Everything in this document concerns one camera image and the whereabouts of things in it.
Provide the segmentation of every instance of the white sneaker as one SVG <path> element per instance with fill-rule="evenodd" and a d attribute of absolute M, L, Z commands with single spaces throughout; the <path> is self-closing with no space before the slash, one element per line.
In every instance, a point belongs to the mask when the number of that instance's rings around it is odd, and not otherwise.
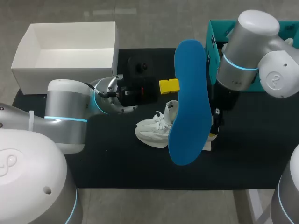
<path fill-rule="evenodd" d="M 171 100 L 166 104 L 164 114 L 157 111 L 153 119 L 140 121 L 135 129 L 135 135 L 143 143 L 155 147 L 168 146 L 168 136 L 172 123 L 178 113 L 178 101 Z"/>

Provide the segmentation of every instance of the yellow block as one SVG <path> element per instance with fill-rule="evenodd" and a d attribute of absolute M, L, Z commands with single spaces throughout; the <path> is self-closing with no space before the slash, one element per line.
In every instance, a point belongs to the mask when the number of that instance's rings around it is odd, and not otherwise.
<path fill-rule="evenodd" d="M 161 95 L 179 91 L 179 81 L 177 78 L 169 80 L 160 80 Z"/>

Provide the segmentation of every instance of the shoelace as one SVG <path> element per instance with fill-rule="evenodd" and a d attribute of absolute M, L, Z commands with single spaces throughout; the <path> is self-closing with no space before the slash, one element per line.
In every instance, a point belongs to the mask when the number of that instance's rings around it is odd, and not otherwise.
<path fill-rule="evenodd" d="M 162 114 L 160 111 L 156 111 L 156 112 L 159 113 L 159 116 L 156 114 L 153 117 L 153 120 L 157 122 L 156 129 L 157 130 L 159 130 L 159 129 L 165 129 L 165 127 L 171 128 L 171 125 L 168 124 L 167 122 L 165 122 L 165 120 L 164 120 L 164 114 Z"/>

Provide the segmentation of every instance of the black cable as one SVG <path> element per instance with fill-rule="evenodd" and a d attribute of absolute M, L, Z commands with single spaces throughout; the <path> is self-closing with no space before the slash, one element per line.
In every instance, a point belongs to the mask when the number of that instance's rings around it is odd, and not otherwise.
<path fill-rule="evenodd" d="M 109 98 L 109 97 L 116 97 L 116 92 L 107 92 L 106 94 L 100 93 L 95 87 L 90 85 L 89 83 L 84 83 L 88 85 L 89 88 L 91 88 L 94 92 L 96 92 L 100 97 L 103 98 Z"/>
<path fill-rule="evenodd" d="M 92 90 L 95 89 L 95 88 L 94 88 L 92 85 L 90 85 L 89 83 L 84 83 L 84 84 L 88 85 L 88 87 L 91 88 Z"/>

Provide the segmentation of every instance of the screw hole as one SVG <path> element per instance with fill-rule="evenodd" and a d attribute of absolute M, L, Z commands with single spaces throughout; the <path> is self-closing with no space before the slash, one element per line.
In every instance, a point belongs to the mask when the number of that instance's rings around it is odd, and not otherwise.
<path fill-rule="evenodd" d="M 43 188 L 43 191 L 44 191 L 44 193 L 47 194 L 47 195 L 50 195 L 50 194 L 52 193 L 51 188 L 49 188 L 49 187 L 47 187 L 47 186 Z"/>

